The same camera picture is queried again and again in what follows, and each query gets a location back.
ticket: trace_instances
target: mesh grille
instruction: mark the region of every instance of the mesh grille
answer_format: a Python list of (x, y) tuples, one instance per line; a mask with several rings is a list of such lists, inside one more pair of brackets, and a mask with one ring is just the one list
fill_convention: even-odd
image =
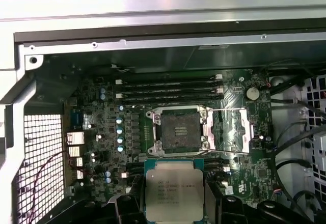
[[(306, 87), (308, 104), (326, 111), (326, 76), (320, 76), (317, 79), (310, 79), (310, 86)], [(317, 116), (314, 112), (308, 112), (308, 125), (310, 129), (315, 126), (320, 126), (323, 123), (322, 118)], [(319, 196), (326, 203), (326, 172), (319, 170), (316, 167), (316, 157), (319, 157), (318, 152), (315, 152), (314, 144), (312, 144), (312, 162), (313, 171), (316, 181), (315, 194)]]
[(30, 224), (64, 197), (61, 116), (25, 116), (24, 127), (25, 160), (17, 175), (18, 223)]

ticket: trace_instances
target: screw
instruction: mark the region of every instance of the screw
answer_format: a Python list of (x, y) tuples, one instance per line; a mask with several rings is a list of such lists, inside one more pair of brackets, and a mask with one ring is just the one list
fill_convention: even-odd
[(229, 202), (235, 202), (236, 201), (236, 198), (235, 197), (232, 197), (232, 196), (228, 196), (226, 198)]
[(44, 95), (37, 96), (37, 100), (43, 100), (43, 99), (44, 99)]
[(208, 144), (208, 142), (203, 142), (203, 148), (204, 148), (204, 149), (208, 149), (208, 148), (209, 148), (209, 144)]
[(269, 202), (264, 203), (264, 206), (266, 206), (267, 208), (275, 208), (275, 205)]

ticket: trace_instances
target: black cable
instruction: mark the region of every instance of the black cable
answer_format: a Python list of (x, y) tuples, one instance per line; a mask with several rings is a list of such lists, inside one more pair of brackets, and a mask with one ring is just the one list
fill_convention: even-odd
[(274, 173), (274, 176), (275, 176), (275, 178), (276, 178), (276, 182), (278, 183), (278, 185), (279, 185), (280, 188), (282, 189), (282, 192), (283, 192), (284, 195), (287, 197), (287, 199), (288, 199), (289, 201), (291, 201), (291, 204), (293, 204), (293, 206), (294, 206), (295, 208), (298, 209), (299, 213), (300, 213), (303, 217), (309, 219), (309, 217), (306, 215), (306, 213), (304, 212), (304, 210), (303, 210), (303, 209), (302, 209), (302, 208), (297, 204), (297, 202), (294, 201), (294, 199), (292, 198), (292, 196), (291, 196), (291, 195), (289, 194), (289, 192), (286, 190), (286, 188), (285, 188), (283, 182), (281, 181), (281, 178), (280, 178), (280, 176), (279, 176), (279, 174), (278, 174), (278, 172), (277, 172), (277, 169), (276, 169), (276, 161), (275, 161), (275, 157), (276, 157), (276, 153), (273, 152), (273, 153), (272, 153), (272, 156), (271, 156), (271, 158), (270, 158), (270, 161), (271, 161), (271, 171)]
[(272, 103), (285, 103), (285, 104), (294, 104), (294, 103), (297, 103), (297, 104), (303, 105), (307, 109), (313, 111), (316, 115), (321, 116), (324, 119), (326, 119), (326, 113), (325, 112), (323, 112), (323, 111), (315, 108), (314, 106), (311, 106), (311, 105), (307, 104), (304, 101), (298, 100), (297, 102), (295, 102), (295, 100), (293, 100), (293, 99), (271, 99), (270, 101)]
[(276, 139), (276, 141), (275, 141), (276, 146), (279, 145), (282, 136), (287, 132), (287, 130), (290, 129), (292, 126), (295, 126), (295, 125), (305, 125), (305, 131), (306, 131), (308, 123), (306, 121), (298, 121), (298, 122), (293, 122), (293, 123), (289, 124), (287, 127), (284, 128), (284, 130), (280, 133), (280, 135)]
[(271, 87), (269, 90), (270, 95), (275, 95), (278, 93), (281, 93), (287, 89), (289, 89), (290, 87), (304, 81), (305, 79), (308, 79), (309, 75), (304, 74), (304, 75), (300, 75), (300, 76), (295, 76), (283, 83), (278, 84), (277, 86)]
[[(316, 198), (317, 201), (318, 201), (318, 203), (320, 204), (321, 209), (324, 208), (325, 204), (322, 202), (322, 200), (321, 200), (317, 195), (315, 195), (313, 192), (308, 191), (308, 190), (301, 190), (301, 191), (297, 192), (297, 193), (294, 195), (293, 200), (297, 203), (297, 202), (299, 201), (299, 199), (300, 199), (303, 195), (306, 195), (306, 194), (309, 195), (309, 196), (311, 196), (311, 197), (313, 197), (313, 198)], [(291, 210), (294, 209), (294, 205), (293, 205), (293, 204), (291, 204), (290, 209), (291, 209)]]
[(292, 145), (300, 142), (302, 139), (305, 139), (307, 137), (311, 137), (312, 135), (320, 133), (322, 131), (326, 131), (326, 125), (314, 127), (313, 129), (311, 129), (309, 131), (305, 131), (305, 132), (299, 134), (298, 136), (295, 136), (295, 137), (291, 138), (290, 140), (288, 140), (287, 142), (285, 142), (281, 146), (279, 146), (279, 148), (274, 152), (274, 154), (278, 155), (283, 150), (285, 150), (285, 149), (291, 147)]
[(305, 218), (308, 218), (308, 216), (306, 215), (306, 213), (303, 211), (303, 209), (297, 204), (296, 201), (294, 201), (294, 199), (292, 198), (292, 196), (289, 194), (289, 192), (286, 190), (278, 172), (277, 172), (277, 169), (276, 169), (276, 155), (278, 155), (279, 153), (281, 153), (283, 150), (291, 147), (292, 145), (300, 142), (302, 139), (305, 139), (307, 137), (310, 137), (314, 134), (317, 134), (319, 132), (322, 132), (322, 131), (326, 131), (326, 125), (322, 125), (322, 126), (319, 126), (319, 127), (315, 127), (309, 131), (305, 131), (303, 133), (301, 133), (300, 135), (298, 136), (295, 136), (293, 137), (292, 139), (288, 140), (285, 144), (283, 144), (282, 146), (280, 146), (276, 151), (272, 152), (271, 154), (271, 158), (270, 158), (270, 161), (271, 161), (271, 170), (272, 172), (274, 173), (274, 176), (276, 178), (276, 181), (277, 183), (279, 184), (279, 186), (281, 187), (284, 195), (291, 201), (291, 203), (294, 205), (295, 208), (298, 209), (299, 213), (304, 216)]
[(289, 159), (289, 160), (285, 160), (281, 163), (279, 163), (277, 166), (276, 166), (276, 169), (278, 170), (279, 168), (281, 168), (282, 166), (285, 166), (286, 164), (299, 164), (305, 168), (311, 168), (311, 164), (309, 161), (307, 160), (304, 160), (304, 159)]

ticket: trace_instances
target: ram slot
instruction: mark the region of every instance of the ram slot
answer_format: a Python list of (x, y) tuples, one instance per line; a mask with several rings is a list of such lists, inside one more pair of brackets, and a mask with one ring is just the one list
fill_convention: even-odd
[(199, 77), (199, 78), (167, 78), (162, 80), (116, 80), (116, 85), (125, 85), (125, 86), (145, 86), (145, 85), (154, 85), (158, 83), (196, 83), (196, 82), (221, 82), (221, 77)]
[(143, 105), (143, 104), (176, 104), (176, 103), (193, 103), (222, 99), (222, 94), (200, 95), (195, 97), (192, 94), (179, 97), (157, 97), (147, 99), (146, 97), (139, 99), (118, 99), (117, 102), (123, 105)]
[(175, 97), (175, 96), (199, 96), (199, 95), (207, 95), (218, 93), (218, 89), (201, 89), (201, 90), (166, 90), (166, 91), (153, 91), (150, 93), (118, 93), (116, 94), (116, 98), (155, 98), (155, 97)]

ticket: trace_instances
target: red wire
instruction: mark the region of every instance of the red wire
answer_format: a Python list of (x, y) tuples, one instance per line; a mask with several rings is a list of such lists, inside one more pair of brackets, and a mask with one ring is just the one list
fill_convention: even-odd
[(32, 221), (33, 221), (33, 216), (35, 214), (35, 201), (36, 201), (36, 198), (35, 198), (35, 195), (36, 195), (36, 185), (37, 185), (37, 182), (39, 180), (39, 177), (41, 175), (41, 171), (45, 168), (45, 166), (52, 161), (52, 159), (56, 156), (58, 156), (59, 154), (63, 154), (65, 151), (61, 151), (59, 153), (56, 153), (54, 154), (53, 156), (51, 156), (47, 161), (46, 163), (44, 163), (41, 168), (39, 169), (38, 173), (36, 174), (36, 178), (35, 178), (35, 181), (34, 181), (34, 188), (33, 188), (33, 200), (32, 200), (32, 207), (31, 207), (31, 215), (30, 215), (30, 219), (29, 219), (29, 224), (32, 224)]

